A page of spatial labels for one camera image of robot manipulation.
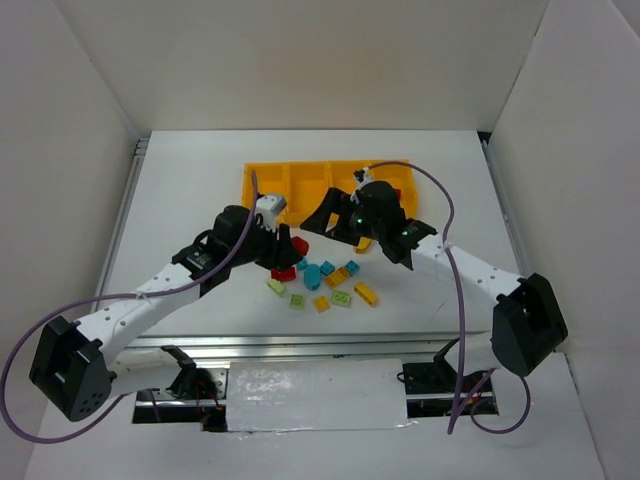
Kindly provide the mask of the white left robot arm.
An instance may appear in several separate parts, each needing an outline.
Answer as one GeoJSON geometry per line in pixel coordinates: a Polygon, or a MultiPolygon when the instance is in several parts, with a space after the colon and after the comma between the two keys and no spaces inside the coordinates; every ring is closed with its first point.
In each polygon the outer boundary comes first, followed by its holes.
{"type": "Polygon", "coordinates": [[[301,260],[288,225],[276,222],[285,206],[276,194],[259,197],[251,209],[230,205],[133,293],[73,322],[61,315],[48,321],[29,373],[32,383],[72,422],[128,392],[125,381],[134,368],[120,354],[133,340],[227,281],[236,267],[285,270],[301,260]]]}

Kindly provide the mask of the red oval lego brick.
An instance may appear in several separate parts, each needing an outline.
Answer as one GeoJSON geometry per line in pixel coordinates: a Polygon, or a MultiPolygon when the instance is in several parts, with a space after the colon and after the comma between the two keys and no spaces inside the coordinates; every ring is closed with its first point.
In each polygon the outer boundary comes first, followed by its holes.
{"type": "Polygon", "coordinates": [[[296,251],[303,257],[305,257],[310,249],[309,243],[299,236],[295,236],[291,239],[296,251]]]}

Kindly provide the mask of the red rectangular lego brick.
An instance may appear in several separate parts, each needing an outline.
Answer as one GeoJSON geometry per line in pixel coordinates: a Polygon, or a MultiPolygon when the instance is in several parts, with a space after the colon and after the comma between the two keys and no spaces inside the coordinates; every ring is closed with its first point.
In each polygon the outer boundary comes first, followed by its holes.
{"type": "Polygon", "coordinates": [[[293,281],[296,279],[296,276],[297,276],[297,271],[295,266],[286,268],[284,270],[276,270],[276,269],[271,270],[271,278],[279,282],[293,281]]]}

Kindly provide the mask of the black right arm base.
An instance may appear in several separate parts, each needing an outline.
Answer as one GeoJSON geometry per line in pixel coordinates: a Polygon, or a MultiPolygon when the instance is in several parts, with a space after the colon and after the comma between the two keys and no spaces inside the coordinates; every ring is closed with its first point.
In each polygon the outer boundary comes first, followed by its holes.
{"type": "MultiPolygon", "coordinates": [[[[404,363],[396,379],[404,385],[410,419],[449,417],[452,414],[456,374],[441,354],[436,354],[430,362],[404,363]]],[[[498,413],[490,380],[467,402],[462,415],[468,416],[474,406],[477,407],[476,414],[498,413]]]]}

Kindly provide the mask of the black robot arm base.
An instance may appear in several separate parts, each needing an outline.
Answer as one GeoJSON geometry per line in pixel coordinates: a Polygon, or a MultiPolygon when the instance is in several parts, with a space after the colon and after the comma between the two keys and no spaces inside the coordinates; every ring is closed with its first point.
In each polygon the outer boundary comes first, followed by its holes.
{"type": "Polygon", "coordinates": [[[168,387],[169,394],[178,400],[192,401],[196,418],[205,431],[226,432],[226,407],[222,400],[226,398],[226,375],[216,380],[213,374],[198,367],[196,362],[177,346],[161,347],[172,359],[177,361],[179,373],[168,387]]]}

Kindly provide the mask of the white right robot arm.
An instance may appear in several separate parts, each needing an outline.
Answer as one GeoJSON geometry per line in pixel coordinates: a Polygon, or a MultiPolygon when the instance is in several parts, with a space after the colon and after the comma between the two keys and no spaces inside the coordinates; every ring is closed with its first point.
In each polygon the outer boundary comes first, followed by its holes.
{"type": "Polygon", "coordinates": [[[505,369],[526,377],[568,337],[545,277],[506,272],[451,245],[432,226],[407,217],[384,181],[353,194],[330,188],[301,227],[350,245],[374,240],[392,263],[451,286],[489,316],[489,332],[462,334],[436,354],[435,363],[448,375],[505,369]]]}

